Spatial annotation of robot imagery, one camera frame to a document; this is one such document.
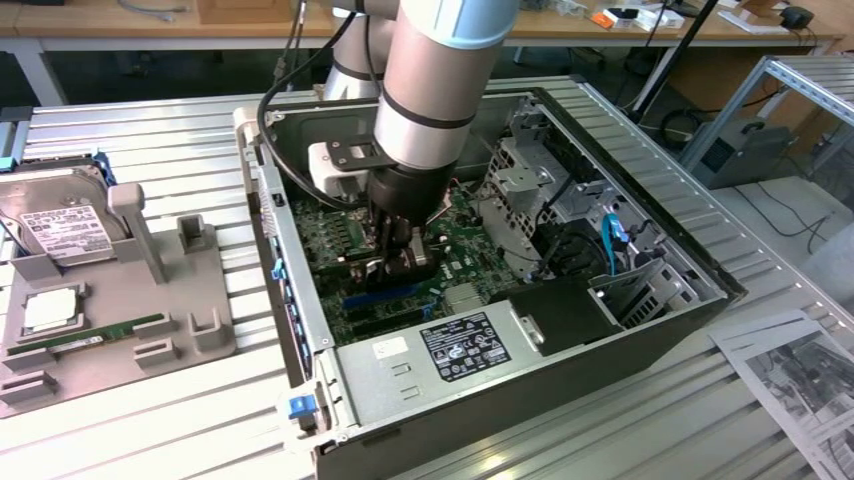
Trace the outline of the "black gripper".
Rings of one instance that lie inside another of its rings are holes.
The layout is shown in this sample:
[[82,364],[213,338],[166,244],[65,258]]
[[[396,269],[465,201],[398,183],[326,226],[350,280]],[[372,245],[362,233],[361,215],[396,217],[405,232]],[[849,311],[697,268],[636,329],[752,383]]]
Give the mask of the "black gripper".
[[454,162],[430,170],[394,164],[369,172],[369,222],[374,246],[382,257],[408,247],[414,233],[425,232],[426,220],[444,198],[454,167]]

